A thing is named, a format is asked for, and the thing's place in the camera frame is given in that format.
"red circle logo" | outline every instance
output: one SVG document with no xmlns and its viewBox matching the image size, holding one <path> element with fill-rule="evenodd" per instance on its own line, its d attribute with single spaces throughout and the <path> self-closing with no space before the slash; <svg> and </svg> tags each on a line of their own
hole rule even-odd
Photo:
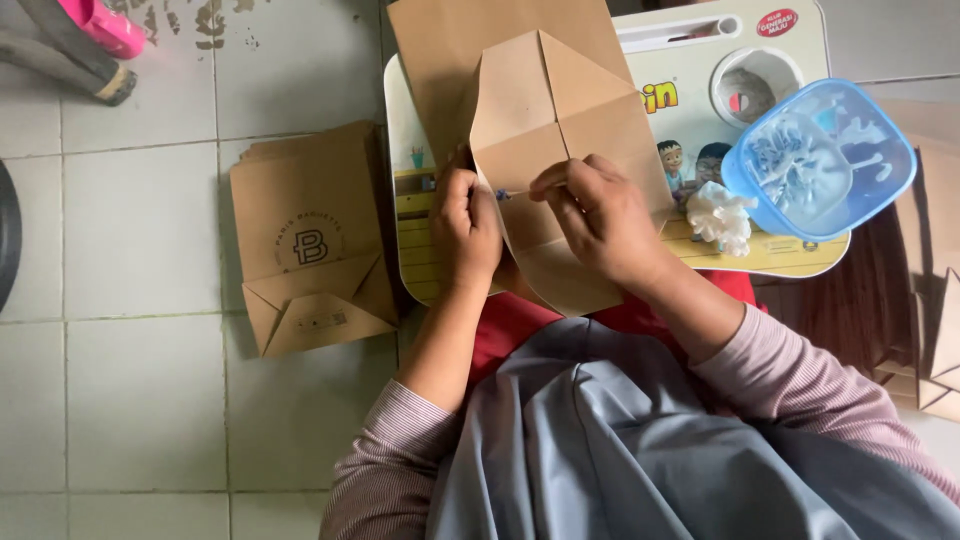
<svg viewBox="0 0 960 540">
<path fill-rule="evenodd" d="M 756 24 L 756 32 L 762 37 L 782 36 L 797 24 L 797 12 L 793 10 L 776 10 L 763 15 Z"/>
</svg>

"glue brush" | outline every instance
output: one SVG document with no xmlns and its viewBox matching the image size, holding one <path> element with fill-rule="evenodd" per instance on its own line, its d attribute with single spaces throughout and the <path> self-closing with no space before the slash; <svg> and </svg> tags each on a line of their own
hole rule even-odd
<svg viewBox="0 0 960 540">
<path fill-rule="evenodd" d="M 550 189 L 552 187 L 564 187 L 565 185 L 566 185 L 566 181 L 557 182 L 556 184 L 553 184 L 550 187 L 547 187 L 547 189 Z M 501 187 L 500 189 L 496 190 L 496 200 L 509 201 L 510 199 L 513 199 L 517 195 L 526 195 L 527 193 L 530 193 L 529 189 L 522 189 L 520 191 L 508 191 L 506 188 Z"/>
</svg>

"tissue paper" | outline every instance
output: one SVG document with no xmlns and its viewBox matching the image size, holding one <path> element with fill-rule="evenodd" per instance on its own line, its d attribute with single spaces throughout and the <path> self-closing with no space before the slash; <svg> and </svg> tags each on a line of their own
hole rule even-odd
<svg viewBox="0 0 960 540">
<path fill-rule="evenodd" d="M 717 248 L 734 257 L 750 254 L 750 216 L 745 209 L 755 209 L 756 198 L 737 197 L 716 182 L 707 182 L 686 202 L 686 221 L 707 242 L 717 241 Z"/>
</svg>

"white tile floor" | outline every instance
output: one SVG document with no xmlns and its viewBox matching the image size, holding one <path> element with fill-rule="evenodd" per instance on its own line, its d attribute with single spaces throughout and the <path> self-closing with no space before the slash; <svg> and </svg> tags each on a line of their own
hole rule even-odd
<svg viewBox="0 0 960 540">
<path fill-rule="evenodd" d="M 111 3 L 157 26 L 121 107 L 0 65 L 0 158 L 24 221 L 0 314 L 0 540 L 314 538 L 330 465 L 411 333 L 256 358 L 227 172 L 242 137 L 382 121 L 385 13 L 378 0 Z M 931 53 L 906 65 L 845 34 L 865 0 L 825 4 L 838 75 L 960 72 L 935 49 L 953 33 L 917 30 L 955 15 L 913 13 L 911 50 Z M 869 4 L 902 20 L 899 2 Z M 14 2 L 0 29 L 34 31 Z M 871 91 L 946 99 L 958 84 Z M 788 289 L 758 294 L 795 312 Z M 960 472 L 960 426 L 910 422 Z"/>
</svg>

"cup holder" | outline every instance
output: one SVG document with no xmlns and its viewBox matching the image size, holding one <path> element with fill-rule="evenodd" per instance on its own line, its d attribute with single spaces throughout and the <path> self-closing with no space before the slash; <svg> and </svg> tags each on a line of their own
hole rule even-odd
<svg viewBox="0 0 960 540">
<path fill-rule="evenodd" d="M 779 49 L 747 47 L 717 64 L 710 101 L 728 124 L 746 129 L 804 85 L 800 67 Z"/>
</svg>

